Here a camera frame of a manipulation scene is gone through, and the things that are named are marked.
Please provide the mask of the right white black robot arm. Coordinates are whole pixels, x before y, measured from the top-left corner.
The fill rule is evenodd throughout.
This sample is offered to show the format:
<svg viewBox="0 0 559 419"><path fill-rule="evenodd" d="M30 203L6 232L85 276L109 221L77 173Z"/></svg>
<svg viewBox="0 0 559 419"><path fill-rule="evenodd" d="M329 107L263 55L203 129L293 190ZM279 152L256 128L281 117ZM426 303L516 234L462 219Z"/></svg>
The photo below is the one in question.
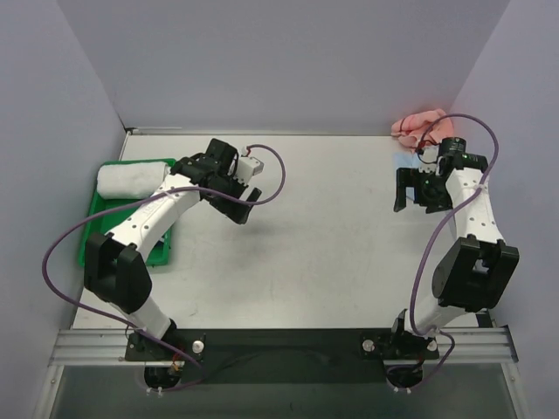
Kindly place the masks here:
<svg viewBox="0 0 559 419"><path fill-rule="evenodd" d="M435 159L396 172L394 210L403 210L406 192L426 213L445 213L454 225L455 242L431 277L431 295L411 297L387 336L392 354L404 358L418 348L418 337L430 339L456 318L497 305L516 266L518 249L501 235L488 190L487 158L469 154L466 141L447 137L430 150Z"/></svg>

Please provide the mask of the light blue towel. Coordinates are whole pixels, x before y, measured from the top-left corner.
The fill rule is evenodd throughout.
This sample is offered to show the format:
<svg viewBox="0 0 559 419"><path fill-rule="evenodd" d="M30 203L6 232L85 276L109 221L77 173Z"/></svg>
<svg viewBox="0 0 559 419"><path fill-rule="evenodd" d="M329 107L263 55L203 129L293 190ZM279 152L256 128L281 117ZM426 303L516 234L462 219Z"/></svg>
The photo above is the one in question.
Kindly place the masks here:
<svg viewBox="0 0 559 419"><path fill-rule="evenodd" d="M407 152L395 153L393 161L395 168L419 168L421 164L417 155Z"/></svg>

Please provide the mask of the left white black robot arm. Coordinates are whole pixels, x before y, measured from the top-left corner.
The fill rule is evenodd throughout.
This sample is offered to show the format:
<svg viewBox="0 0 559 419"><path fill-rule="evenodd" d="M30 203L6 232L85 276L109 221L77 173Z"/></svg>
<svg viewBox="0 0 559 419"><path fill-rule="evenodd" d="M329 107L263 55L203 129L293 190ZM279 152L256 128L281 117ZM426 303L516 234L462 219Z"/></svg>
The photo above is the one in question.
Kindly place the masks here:
<svg viewBox="0 0 559 419"><path fill-rule="evenodd" d="M148 254L179 217L206 201L236 224L252 209L239 203L263 162L213 139L203 153L178 160L157 185L154 200L141 205L108 233L95 232L85 246L85 287L148 336L145 348L158 360L176 351L176 323L151 296Z"/></svg>

